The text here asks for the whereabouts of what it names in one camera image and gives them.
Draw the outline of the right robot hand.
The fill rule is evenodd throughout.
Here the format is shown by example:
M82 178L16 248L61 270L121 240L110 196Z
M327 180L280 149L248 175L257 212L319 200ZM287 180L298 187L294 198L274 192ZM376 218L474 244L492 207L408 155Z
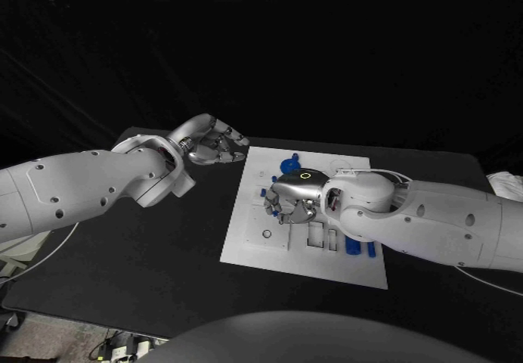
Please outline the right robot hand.
M267 189L264 207L281 225L314 220L329 176L316 169L296 169L283 174Z

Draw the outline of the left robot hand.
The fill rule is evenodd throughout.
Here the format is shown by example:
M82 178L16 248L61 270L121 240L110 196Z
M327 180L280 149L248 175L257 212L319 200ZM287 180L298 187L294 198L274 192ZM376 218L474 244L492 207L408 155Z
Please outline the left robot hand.
M244 147L250 145L248 138L208 113L192 117L166 139L177 153L196 165L235 163L245 159L245 154L231 149L228 141Z

